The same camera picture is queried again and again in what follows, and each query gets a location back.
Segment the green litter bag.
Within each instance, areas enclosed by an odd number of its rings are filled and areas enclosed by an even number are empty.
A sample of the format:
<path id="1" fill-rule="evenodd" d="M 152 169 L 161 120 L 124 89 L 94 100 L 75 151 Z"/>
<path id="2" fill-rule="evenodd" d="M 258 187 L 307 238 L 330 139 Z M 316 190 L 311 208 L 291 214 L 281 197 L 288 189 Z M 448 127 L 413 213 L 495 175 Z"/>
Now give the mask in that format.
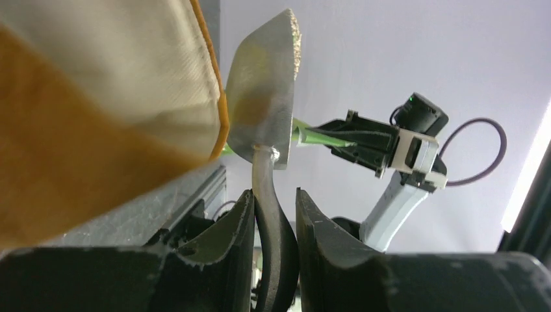
<path id="1" fill-rule="evenodd" d="M 290 143 L 298 146 L 325 145 L 329 147 L 346 148 L 357 146 L 358 143 L 335 138 L 327 134 L 318 133 L 311 129 L 310 125 L 297 118 L 293 118 L 290 125 Z"/>

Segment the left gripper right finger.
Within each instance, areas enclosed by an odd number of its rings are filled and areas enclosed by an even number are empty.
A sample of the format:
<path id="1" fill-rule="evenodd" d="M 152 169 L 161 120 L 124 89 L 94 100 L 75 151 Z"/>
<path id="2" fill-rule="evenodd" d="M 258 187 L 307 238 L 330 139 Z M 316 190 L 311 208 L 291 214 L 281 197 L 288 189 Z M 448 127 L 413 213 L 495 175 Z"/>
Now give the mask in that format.
<path id="1" fill-rule="evenodd" d="M 377 252 L 296 191 L 304 311 L 549 311 L 550 272 L 525 253 Z"/>

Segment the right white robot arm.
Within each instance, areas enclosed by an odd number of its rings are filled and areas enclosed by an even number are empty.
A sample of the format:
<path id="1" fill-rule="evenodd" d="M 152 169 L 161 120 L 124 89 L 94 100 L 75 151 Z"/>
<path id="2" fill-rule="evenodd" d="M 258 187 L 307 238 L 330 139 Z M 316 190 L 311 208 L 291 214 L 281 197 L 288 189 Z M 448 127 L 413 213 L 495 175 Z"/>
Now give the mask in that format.
<path id="1" fill-rule="evenodd" d="M 429 194 L 447 184 L 447 169 L 438 155 L 435 136 L 449 117 L 419 93 L 391 115 L 389 123 L 362 118 L 351 110 L 344 120 L 332 120 L 309 131 L 334 156 L 373 170 L 381 178 L 393 175 L 384 193 L 359 225 L 358 239 L 385 252 L 413 210 Z"/>

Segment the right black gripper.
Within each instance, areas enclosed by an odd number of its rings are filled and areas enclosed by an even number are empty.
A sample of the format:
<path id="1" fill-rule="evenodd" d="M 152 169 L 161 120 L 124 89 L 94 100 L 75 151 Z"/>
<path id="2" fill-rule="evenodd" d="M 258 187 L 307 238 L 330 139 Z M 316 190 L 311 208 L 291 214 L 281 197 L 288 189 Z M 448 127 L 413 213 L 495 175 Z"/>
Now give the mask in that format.
<path id="1" fill-rule="evenodd" d="M 306 143 L 355 144 L 344 148 L 344 159 L 372 170 L 376 178 L 382 178 L 398 143 L 398 128 L 362 118 L 353 110 L 349 110 L 346 116 L 346 125 L 352 132 L 347 137 L 343 125 L 343 120 L 331 120 L 316 127 L 307 126 Z"/>

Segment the metal scoop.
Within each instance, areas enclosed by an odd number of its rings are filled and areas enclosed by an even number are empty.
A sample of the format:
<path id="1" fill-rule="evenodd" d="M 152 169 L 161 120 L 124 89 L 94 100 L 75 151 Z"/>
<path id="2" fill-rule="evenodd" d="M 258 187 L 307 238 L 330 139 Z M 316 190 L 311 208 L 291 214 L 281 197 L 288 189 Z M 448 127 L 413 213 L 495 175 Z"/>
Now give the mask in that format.
<path id="1" fill-rule="evenodd" d="M 274 187 L 274 171 L 287 167 L 290 151 L 297 31 L 295 15 L 285 9 L 251 32 L 235 52 L 225 88 L 227 144 L 252 165 L 263 251 L 256 311 L 287 311 L 298 282 L 297 241 Z"/>

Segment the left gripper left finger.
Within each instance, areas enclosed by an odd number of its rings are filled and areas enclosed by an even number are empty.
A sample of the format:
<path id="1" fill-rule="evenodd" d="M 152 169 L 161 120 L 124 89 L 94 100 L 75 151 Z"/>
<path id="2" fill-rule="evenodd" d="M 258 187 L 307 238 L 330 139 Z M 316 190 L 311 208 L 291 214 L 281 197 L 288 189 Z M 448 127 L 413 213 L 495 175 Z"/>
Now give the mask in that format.
<path id="1" fill-rule="evenodd" d="M 41 247 L 1 260 L 2 311 L 248 311 L 255 200 L 250 190 L 204 230 L 143 246 Z"/>

